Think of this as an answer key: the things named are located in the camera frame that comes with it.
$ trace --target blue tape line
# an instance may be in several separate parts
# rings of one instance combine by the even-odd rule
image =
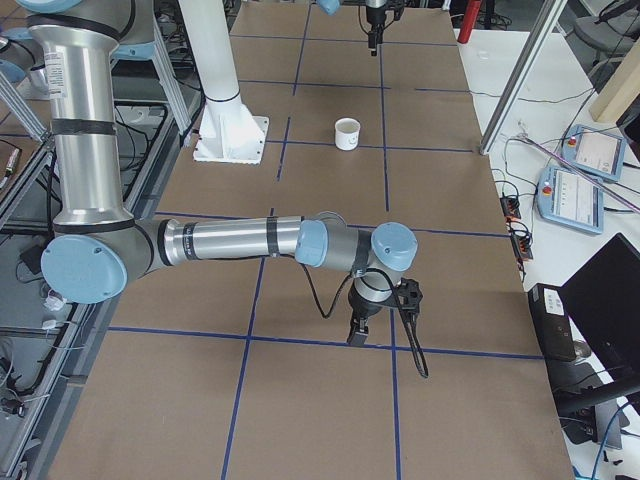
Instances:
[[[284,155],[287,151],[287,139],[289,138],[289,127],[291,126],[291,117],[287,117],[287,128],[284,130],[284,142],[282,142],[282,151],[280,152],[280,165],[278,166],[278,174],[276,175],[276,181],[279,182],[282,178],[282,168],[284,167]]]
[[[231,38],[261,38],[271,40],[302,40],[300,37],[284,37],[284,36],[270,36],[270,35],[248,35],[248,34],[229,34]]]
[[[267,343],[288,343],[294,345],[315,345],[321,347],[339,347],[339,348],[352,348],[345,342],[333,342],[329,340],[306,340],[301,338],[287,338],[287,337],[268,337],[268,336],[254,336],[254,335],[238,335],[232,333],[216,333],[216,332],[201,332],[201,331],[189,331],[189,330],[166,330],[159,328],[143,328],[143,327],[126,327],[126,326],[110,326],[109,331],[113,332],[130,332],[130,333],[149,333],[155,335],[175,335],[181,337],[209,337],[219,338],[222,340],[244,340],[252,342],[267,342]],[[366,344],[361,348],[370,350],[392,350],[391,345],[375,345]],[[410,352],[409,347],[396,346],[396,351]],[[500,352],[478,352],[473,350],[451,350],[440,348],[423,348],[423,352],[432,353],[438,355],[460,355],[470,357],[491,357],[491,358],[511,358],[516,360],[544,360],[544,357],[540,355],[525,355],[519,353],[500,353]]]
[[[397,347],[397,350],[410,352],[410,347]],[[424,353],[439,355],[460,355],[463,357],[510,358],[513,360],[544,360],[542,355],[526,355],[523,353],[477,352],[473,350],[451,350],[447,348],[423,348]]]
[[[418,152],[457,152],[457,153],[473,153],[470,148],[442,148],[442,147],[390,147],[388,150],[408,150]]]
[[[0,133],[0,137],[31,138],[31,136],[26,134],[26,133]]]
[[[271,35],[246,35],[246,34],[231,34],[230,37],[237,38],[258,38],[258,39],[274,39],[274,40],[312,40],[314,42],[338,42],[338,43],[367,43],[367,40],[349,40],[340,38],[322,38],[322,37],[284,37],[284,36],[271,36]],[[385,42],[391,45],[422,45],[426,47],[457,47],[455,43],[433,43],[433,42]]]
[[[447,93],[471,93],[470,90],[458,90],[450,88],[414,88],[416,92],[447,92]]]
[[[213,220],[246,220],[249,217],[227,217],[225,215],[204,215],[202,213],[181,213],[181,212],[163,212],[156,210],[156,215],[165,215],[172,217],[194,217],[194,218],[211,218]]]
[[[262,287],[262,274],[264,272],[264,258],[260,260],[260,270],[258,270],[258,281],[256,282],[256,292],[253,296],[253,307],[251,308],[251,319],[249,320],[249,328],[247,329],[247,340],[242,355],[242,366],[240,367],[240,378],[238,379],[238,387],[236,388],[236,397],[233,402],[233,414],[231,415],[231,424],[229,425],[229,435],[227,436],[227,447],[224,452],[224,462],[222,464],[221,480],[226,480],[227,471],[229,469],[229,459],[231,458],[231,447],[233,446],[233,435],[236,429],[236,421],[238,419],[238,410],[240,409],[240,396],[242,395],[242,387],[244,385],[244,377],[247,370],[247,361],[249,359],[249,349],[251,347],[251,333],[253,332],[253,324],[256,318],[256,308],[258,298],[260,297],[260,289]]]
[[[192,218],[208,218],[213,220],[246,220],[249,217],[227,217],[224,215],[204,215],[201,213],[181,213],[181,212],[163,212],[157,210],[155,212],[156,215],[164,215],[164,216],[173,216],[173,217],[192,217]],[[352,228],[364,228],[368,230],[375,230],[376,227],[374,225],[361,225],[361,224],[349,224],[349,227]],[[467,237],[489,237],[489,238],[509,238],[508,233],[490,233],[490,232],[459,232],[456,230],[434,230],[432,228],[413,228],[409,227],[413,232],[426,232],[433,233],[436,235],[461,235]]]
[[[276,85],[298,85],[305,87],[341,87],[341,88],[380,88],[376,85],[354,85],[354,84],[340,84],[340,83],[316,83],[316,82],[283,82],[281,80],[238,80],[239,83],[274,83]],[[384,87],[386,90],[391,90],[391,87]]]
[[[455,230],[432,230],[429,228],[412,228],[414,232],[428,232],[437,235],[463,235],[468,237],[491,237],[491,238],[510,238],[508,233],[487,233],[487,232],[457,232]]]
[[[307,38],[307,30],[309,29],[309,19],[311,18],[311,3],[307,9],[307,21],[304,24],[304,33],[302,34],[302,45],[300,45],[300,58],[298,58],[298,68],[296,69],[296,80],[293,85],[293,96],[296,96],[296,90],[298,89],[298,79],[300,78],[300,67],[302,66],[302,55],[304,54],[304,43]]]
[[[129,333],[153,333],[156,335],[176,335],[181,337],[209,337],[209,338],[221,338],[225,340],[246,340],[246,335],[235,335],[232,333],[214,333],[214,332],[200,332],[200,331],[188,331],[188,330],[165,330],[161,328],[143,328],[143,327],[124,327],[124,326],[110,326],[111,332],[129,332]]]
[[[9,115],[11,115],[11,112],[7,113],[4,117],[2,117],[2,120],[0,120],[0,125],[2,125],[7,118],[9,118]]]
[[[389,169],[387,163],[387,119],[384,110],[384,73],[382,69],[382,49],[378,59],[380,64],[380,103],[382,107],[382,161],[384,168],[384,208],[388,212],[390,209],[389,199]]]
[[[391,325],[391,372],[393,381],[393,427],[396,440],[396,480],[402,480],[402,447],[400,440],[400,406],[398,398],[398,368],[396,354],[396,325],[393,310],[389,312]]]

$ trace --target white pillar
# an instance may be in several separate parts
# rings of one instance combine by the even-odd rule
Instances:
[[[260,163],[269,119],[242,103],[222,0],[179,3],[207,96],[194,159]]]

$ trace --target blue cable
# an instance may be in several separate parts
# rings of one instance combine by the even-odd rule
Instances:
[[[615,421],[616,418],[618,418],[618,415],[620,415],[620,412],[622,412],[622,410],[627,408],[629,405],[631,405],[631,402],[627,402],[624,405],[618,407],[618,410],[616,410],[616,413],[614,413],[613,416],[611,417],[611,420],[609,420],[607,429],[604,431],[604,437],[602,438],[602,443],[600,444],[600,448],[598,449],[598,455],[596,455],[596,461],[593,464],[593,471],[591,472],[591,480],[596,480],[596,472],[598,470],[598,463],[600,462],[600,456],[604,451],[604,446],[607,444],[607,438],[609,437],[609,432],[611,431],[611,426],[613,425],[613,422]]]

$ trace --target wooden beam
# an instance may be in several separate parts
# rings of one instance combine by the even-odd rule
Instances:
[[[640,42],[636,42],[616,73],[593,102],[589,112],[596,122],[615,122],[640,95]]]

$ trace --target red object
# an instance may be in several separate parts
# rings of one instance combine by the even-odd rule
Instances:
[[[482,0],[471,0],[467,3],[467,10],[464,12],[464,20],[458,34],[458,43],[467,43],[469,41],[471,30],[473,30],[473,26],[478,19],[481,4]]]

